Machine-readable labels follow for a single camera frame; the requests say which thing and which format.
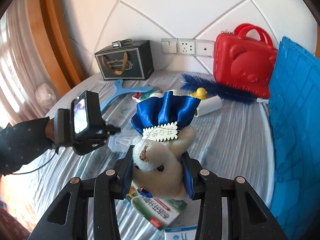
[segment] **stuffed toy bear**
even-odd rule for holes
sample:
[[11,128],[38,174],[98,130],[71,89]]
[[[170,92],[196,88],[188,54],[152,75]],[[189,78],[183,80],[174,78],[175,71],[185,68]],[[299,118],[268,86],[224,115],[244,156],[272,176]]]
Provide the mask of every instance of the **stuffed toy bear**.
[[197,98],[174,96],[168,91],[162,98],[151,97],[137,104],[132,124],[141,134],[147,128],[152,128],[152,134],[155,134],[154,127],[160,132],[158,126],[177,122],[178,138],[165,137],[156,141],[150,133],[133,140],[132,180],[153,197],[182,199],[186,195],[180,158],[196,137],[196,129],[190,123],[199,103]]

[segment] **red toy suitcase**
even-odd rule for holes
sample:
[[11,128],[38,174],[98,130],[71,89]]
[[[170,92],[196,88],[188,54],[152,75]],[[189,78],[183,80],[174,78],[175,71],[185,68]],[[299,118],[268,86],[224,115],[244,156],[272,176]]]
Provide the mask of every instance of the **red toy suitcase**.
[[[247,37],[253,29],[258,32],[260,41]],[[265,30],[241,24],[233,33],[218,35],[214,47],[214,77],[220,84],[269,98],[268,85],[277,53]]]

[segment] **blue satin hat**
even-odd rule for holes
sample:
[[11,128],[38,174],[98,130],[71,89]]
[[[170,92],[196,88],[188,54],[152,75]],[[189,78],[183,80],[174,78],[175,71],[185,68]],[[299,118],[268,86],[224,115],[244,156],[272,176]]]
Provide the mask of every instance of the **blue satin hat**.
[[151,97],[138,103],[131,123],[140,134],[144,128],[172,122],[178,122],[182,129],[191,123],[200,102],[198,98],[174,96],[167,91],[162,98]]

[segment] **black gift box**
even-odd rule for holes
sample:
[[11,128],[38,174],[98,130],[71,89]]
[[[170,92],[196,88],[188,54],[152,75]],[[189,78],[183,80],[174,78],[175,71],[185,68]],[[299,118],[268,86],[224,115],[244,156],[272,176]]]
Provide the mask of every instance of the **black gift box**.
[[149,41],[131,41],[121,47],[110,45],[94,55],[104,80],[147,80],[153,73]]

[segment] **white box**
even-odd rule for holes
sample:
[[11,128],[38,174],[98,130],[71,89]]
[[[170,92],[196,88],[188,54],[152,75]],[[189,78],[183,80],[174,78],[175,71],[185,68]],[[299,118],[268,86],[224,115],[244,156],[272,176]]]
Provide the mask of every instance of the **white box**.
[[167,228],[164,232],[165,240],[194,240],[197,226],[187,228]]

